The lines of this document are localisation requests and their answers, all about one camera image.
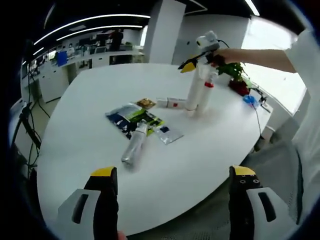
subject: white bottle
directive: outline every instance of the white bottle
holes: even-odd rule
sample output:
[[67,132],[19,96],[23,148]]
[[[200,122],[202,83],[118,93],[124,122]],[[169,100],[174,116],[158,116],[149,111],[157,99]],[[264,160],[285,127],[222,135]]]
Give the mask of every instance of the white bottle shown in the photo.
[[130,143],[124,151],[121,161],[127,165],[133,165],[141,155],[142,146],[146,140],[148,124],[142,120],[135,131],[132,133]]
[[198,63],[193,75],[193,80],[185,103],[185,110],[189,117],[193,116],[199,104],[204,89],[205,80],[209,78],[210,65]]
[[157,97],[156,105],[165,109],[184,109],[186,100],[175,97]]
[[216,72],[213,72],[211,76],[204,82],[204,85],[202,86],[203,88],[202,95],[200,97],[198,107],[196,108],[197,114],[204,113],[208,105],[212,89],[214,88],[214,84],[213,84],[214,78],[217,77],[217,75],[218,74]]

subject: desk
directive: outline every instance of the desk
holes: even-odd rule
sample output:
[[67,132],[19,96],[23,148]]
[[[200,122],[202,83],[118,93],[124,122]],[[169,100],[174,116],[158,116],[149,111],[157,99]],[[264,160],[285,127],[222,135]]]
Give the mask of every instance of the desk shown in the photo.
[[[118,229],[126,235],[157,227],[204,200],[239,165],[259,138],[257,116],[242,97],[215,86],[201,118],[156,106],[150,112],[184,133],[164,145],[155,134],[144,145],[134,171],[121,156],[128,146],[105,113],[131,101],[186,98],[194,72],[166,64],[120,64],[79,74],[57,104],[42,138],[37,187],[49,227],[58,207],[90,174],[107,166],[118,171]],[[261,130],[270,113],[257,109]]]
[[144,54],[137,50],[130,51],[107,51],[97,54],[87,54],[85,56],[76,55],[68,59],[67,63],[61,67],[52,65],[51,62],[46,62],[40,66],[40,74],[34,77],[34,81],[31,78],[28,83],[28,76],[21,79],[21,95],[24,101],[29,99],[29,84],[33,84],[35,88],[38,87],[42,94],[42,98],[45,102],[60,98],[69,84],[77,76],[76,63],[87,61],[92,59],[94,62],[93,68],[109,65],[109,58],[113,56],[132,55],[132,56],[143,56]]

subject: white pillar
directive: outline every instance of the white pillar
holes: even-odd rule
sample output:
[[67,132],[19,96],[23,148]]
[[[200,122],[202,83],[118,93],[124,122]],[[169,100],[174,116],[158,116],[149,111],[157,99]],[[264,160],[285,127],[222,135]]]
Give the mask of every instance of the white pillar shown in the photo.
[[143,48],[147,63],[172,63],[185,9],[174,0],[159,0],[153,6]]

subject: computer monitor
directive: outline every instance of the computer monitor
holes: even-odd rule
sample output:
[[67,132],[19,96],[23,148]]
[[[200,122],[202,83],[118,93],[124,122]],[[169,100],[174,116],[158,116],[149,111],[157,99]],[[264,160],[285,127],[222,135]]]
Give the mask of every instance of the computer monitor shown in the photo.
[[109,39],[110,34],[109,33],[98,33],[96,35],[95,40],[96,41],[102,41],[102,40],[107,40]]
[[41,55],[36,59],[37,66],[41,66],[43,64],[44,56]]
[[120,45],[119,51],[132,51],[132,45]]
[[50,51],[50,52],[48,53],[48,60],[49,60],[49,61],[55,58],[56,52],[57,52],[56,50],[52,50],[52,51]]
[[99,46],[95,49],[95,54],[101,54],[106,52],[106,47],[105,46]]
[[79,46],[84,46],[84,45],[90,45],[91,44],[91,39],[90,37],[83,38],[79,40]]

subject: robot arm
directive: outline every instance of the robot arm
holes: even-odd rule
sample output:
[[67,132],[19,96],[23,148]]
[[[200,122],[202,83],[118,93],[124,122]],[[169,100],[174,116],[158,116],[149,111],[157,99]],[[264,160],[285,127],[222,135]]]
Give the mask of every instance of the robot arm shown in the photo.
[[220,55],[213,55],[213,52],[220,48],[219,40],[217,35],[213,31],[208,31],[203,36],[199,36],[196,39],[196,44],[201,51],[201,54],[188,59],[182,65],[178,67],[181,73],[193,71],[197,67],[198,60],[205,56],[206,63],[216,63],[218,66],[225,64],[225,59]]
[[93,172],[58,209],[54,233],[61,240],[117,240],[117,168]]
[[243,166],[230,167],[230,240],[283,240],[297,225],[286,203],[256,173]]

